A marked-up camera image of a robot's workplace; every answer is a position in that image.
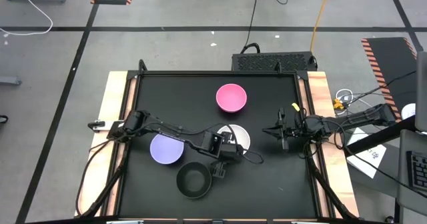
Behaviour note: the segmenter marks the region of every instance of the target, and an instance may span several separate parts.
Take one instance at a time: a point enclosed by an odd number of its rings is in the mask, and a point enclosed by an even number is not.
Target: black tabletop
[[[227,83],[241,85],[248,94],[246,106],[238,113],[224,113],[216,103],[216,91]],[[225,178],[213,178],[206,196],[188,199],[176,186],[179,168],[192,161],[208,165],[214,160],[185,147],[177,163],[161,165],[149,153],[153,135],[135,138],[130,146],[119,216],[204,219],[316,216],[306,161],[297,153],[282,153],[276,140],[261,131],[274,125],[280,107],[299,103],[293,75],[146,75],[136,101],[136,109],[145,109],[188,129],[200,130],[215,123],[240,125],[250,134],[250,150],[262,154],[265,163],[254,165],[242,161],[228,165]]]

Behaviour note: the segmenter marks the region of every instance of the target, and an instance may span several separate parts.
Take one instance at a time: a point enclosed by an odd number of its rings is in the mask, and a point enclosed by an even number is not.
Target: white cord
[[[18,36],[28,36],[28,35],[41,35],[41,34],[46,34],[48,33],[52,27],[53,27],[53,21],[52,19],[46,15],[46,13],[44,13],[42,10],[40,10],[40,8],[38,8],[36,5],[34,5],[34,3],[31,0],[28,0],[37,10],[39,10],[46,18],[48,18],[48,20],[51,22],[51,26],[48,28],[48,30],[44,31],[44,32],[40,32],[40,33],[12,33],[12,32],[8,32],[3,30],[2,28],[0,28],[0,31],[7,33],[9,35],[18,35]]]
[[[338,94],[339,94],[340,92],[342,92],[342,91],[348,91],[350,94],[349,94],[349,95],[342,95],[342,96],[338,96]],[[335,98],[336,98],[336,99],[338,99],[338,100],[340,100],[340,101],[341,101],[341,98],[342,98],[342,97],[347,97],[347,96],[350,96],[350,97],[351,97],[351,99],[350,99],[350,104],[348,104],[348,106],[347,106],[347,108],[349,108],[349,107],[350,107],[350,105],[351,105],[351,103],[353,103],[353,99],[354,99],[354,95],[353,95],[352,90],[350,90],[350,89],[346,89],[346,88],[343,88],[343,89],[338,90],[338,91],[335,93]],[[361,101],[361,102],[363,102],[363,103],[367,104],[369,107],[372,107],[369,103],[365,102],[365,101],[364,101],[364,100],[362,100],[362,99],[358,99],[358,101]],[[345,109],[343,112],[337,113],[337,115],[344,114],[346,111],[347,111],[347,109]]]

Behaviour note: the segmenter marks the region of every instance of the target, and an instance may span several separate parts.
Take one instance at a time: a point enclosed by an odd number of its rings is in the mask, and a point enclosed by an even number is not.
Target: clamp
[[[88,123],[87,127],[90,128],[93,132],[98,133],[99,131],[109,131],[114,123],[122,124],[123,120],[118,121],[102,121],[95,120],[94,122]]]

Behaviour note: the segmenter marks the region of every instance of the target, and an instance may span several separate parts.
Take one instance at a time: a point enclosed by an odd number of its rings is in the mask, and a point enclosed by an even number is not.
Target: purple bowl
[[[155,161],[160,164],[171,164],[176,162],[184,152],[184,143],[157,134],[151,141],[149,152]]]

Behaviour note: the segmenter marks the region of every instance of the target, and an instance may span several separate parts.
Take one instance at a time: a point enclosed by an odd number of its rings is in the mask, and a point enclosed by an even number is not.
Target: pink bowl
[[[216,103],[226,112],[234,113],[242,109],[248,96],[245,89],[237,84],[226,84],[216,92]]]

